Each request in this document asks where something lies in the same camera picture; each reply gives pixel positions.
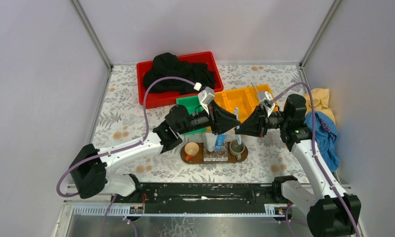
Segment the orange cup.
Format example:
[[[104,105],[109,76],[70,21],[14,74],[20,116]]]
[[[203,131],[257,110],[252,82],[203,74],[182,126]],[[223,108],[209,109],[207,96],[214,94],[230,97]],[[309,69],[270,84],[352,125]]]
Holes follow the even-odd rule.
[[[189,142],[184,146],[184,152],[186,153],[185,160],[189,161],[195,157],[199,152],[199,145],[195,142]]]

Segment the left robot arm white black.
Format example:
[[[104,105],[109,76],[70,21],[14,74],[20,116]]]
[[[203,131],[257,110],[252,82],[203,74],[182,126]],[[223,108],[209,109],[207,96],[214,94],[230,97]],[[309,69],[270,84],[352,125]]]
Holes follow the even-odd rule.
[[[141,185],[134,175],[119,175],[116,170],[137,158],[165,153],[179,146],[182,134],[210,127],[213,134],[223,134],[240,125],[235,114],[212,101],[207,110],[190,114],[183,105],[175,105],[164,121],[145,134],[144,138],[132,140],[109,148],[85,145],[73,160],[69,173],[82,199],[100,193],[122,196],[130,203],[141,196]]]

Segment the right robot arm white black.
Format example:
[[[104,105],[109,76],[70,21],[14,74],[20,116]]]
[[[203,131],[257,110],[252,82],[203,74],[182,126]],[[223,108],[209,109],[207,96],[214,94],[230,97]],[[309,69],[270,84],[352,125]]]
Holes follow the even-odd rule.
[[[339,184],[322,158],[312,134],[315,126],[305,123],[305,98],[291,94],[284,109],[277,112],[269,93],[260,92],[258,100],[260,104],[235,133],[263,137],[269,129],[279,129],[282,142],[303,168],[312,188],[303,188],[294,176],[276,177],[272,199],[277,203],[288,200],[305,214],[314,237],[359,236],[361,202]]]

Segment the grey cup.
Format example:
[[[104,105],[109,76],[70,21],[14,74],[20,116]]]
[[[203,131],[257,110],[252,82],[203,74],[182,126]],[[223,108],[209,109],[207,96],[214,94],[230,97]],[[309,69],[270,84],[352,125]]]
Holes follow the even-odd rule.
[[[233,140],[229,144],[229,152],[235,156],[237,160],[241,160],[245,148],[245,145],[242,142],[239,143],[238,140]]]

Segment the blue toothpaste tube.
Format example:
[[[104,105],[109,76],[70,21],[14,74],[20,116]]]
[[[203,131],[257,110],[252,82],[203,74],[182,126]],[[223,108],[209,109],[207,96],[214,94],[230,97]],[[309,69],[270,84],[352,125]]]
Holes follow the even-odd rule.
[[[226,134],[219,134],[216,138],[215,142],[215,149],[214,151],[220,152],[222,150],[223,144],[226,140],[227,135]]]

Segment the clear textured glass holder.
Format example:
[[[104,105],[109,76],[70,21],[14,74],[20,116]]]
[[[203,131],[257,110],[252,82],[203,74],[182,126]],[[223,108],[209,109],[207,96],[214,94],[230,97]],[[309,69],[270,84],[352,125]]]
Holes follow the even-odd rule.
[[[227,144],[222,146],[207,146],[204,144],[203,163],[223,163],[228,161]]]

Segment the white toothpaste tube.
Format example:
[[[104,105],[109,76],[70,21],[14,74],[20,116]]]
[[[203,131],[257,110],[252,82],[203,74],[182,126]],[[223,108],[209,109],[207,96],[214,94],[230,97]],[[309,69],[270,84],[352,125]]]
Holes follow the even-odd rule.
[[[216,146],[217,136],[211,132],[205,133],[206,137],[206,146],[208,152],[213,152]]]

